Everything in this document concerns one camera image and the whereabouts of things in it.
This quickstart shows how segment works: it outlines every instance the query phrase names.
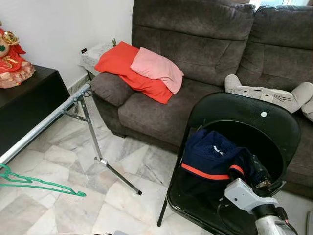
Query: red towel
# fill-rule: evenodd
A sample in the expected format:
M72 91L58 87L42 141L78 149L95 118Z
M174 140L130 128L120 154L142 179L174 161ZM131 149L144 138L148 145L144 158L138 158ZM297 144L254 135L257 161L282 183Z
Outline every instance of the red towel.
M94 67L99 72L109 72L119 75L131 88L144 93L146 96L167 104L173 93L161 80L149 79L131 69L131 64L139 49L125 42L104 53Z

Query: plush toy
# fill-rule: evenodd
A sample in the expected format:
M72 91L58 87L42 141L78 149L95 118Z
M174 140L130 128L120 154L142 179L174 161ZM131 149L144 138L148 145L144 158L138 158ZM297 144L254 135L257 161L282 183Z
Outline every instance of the plush toy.
M264 87L243 86L239 78L231 74L225 78L225 90L228 93L244 95L279 105L291 113L302 107L305 115L313 121L313 84L310 82L301 83L290 93Z
M12 32L0 29L0 88L18 86L33 75L34 66L20 57L25 53Z

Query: black folding chair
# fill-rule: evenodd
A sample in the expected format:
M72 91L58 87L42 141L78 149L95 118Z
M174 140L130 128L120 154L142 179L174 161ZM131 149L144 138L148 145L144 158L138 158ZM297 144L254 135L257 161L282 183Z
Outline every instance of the black folding chair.
M254 217L246 211L233 205L221 211L222 220L217 215L225 185L217 187L180 167L185 143L200 126L219 132L257 155L272 177L269 190L274 195L284 184L287 166L300 141L297 121L277 105L228 93L204 97L190 114L157 225L161 226L168 203L176 213L216 235L235 235L233 231L256 235Z

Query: marble floor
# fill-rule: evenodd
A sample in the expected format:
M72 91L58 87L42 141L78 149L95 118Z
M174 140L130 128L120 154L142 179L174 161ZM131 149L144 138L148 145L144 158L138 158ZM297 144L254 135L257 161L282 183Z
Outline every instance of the marble floor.
M143 191L134 194L94 160L85 123L61 117L9 163L12 172L66 185L79 197L36 188L0 187L0 235L209 235L170 209L156 226L175 154L132 138L113 135L91 97L86 100L103 157ZM300 235L312 201L277 195Z

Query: electrical outlet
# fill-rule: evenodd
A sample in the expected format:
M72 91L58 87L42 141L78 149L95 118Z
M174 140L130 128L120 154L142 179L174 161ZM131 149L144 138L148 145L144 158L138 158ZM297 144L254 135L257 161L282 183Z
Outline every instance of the electrical outlet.
M81 50L82 54L84 54L87 51L87 48L84 48Z

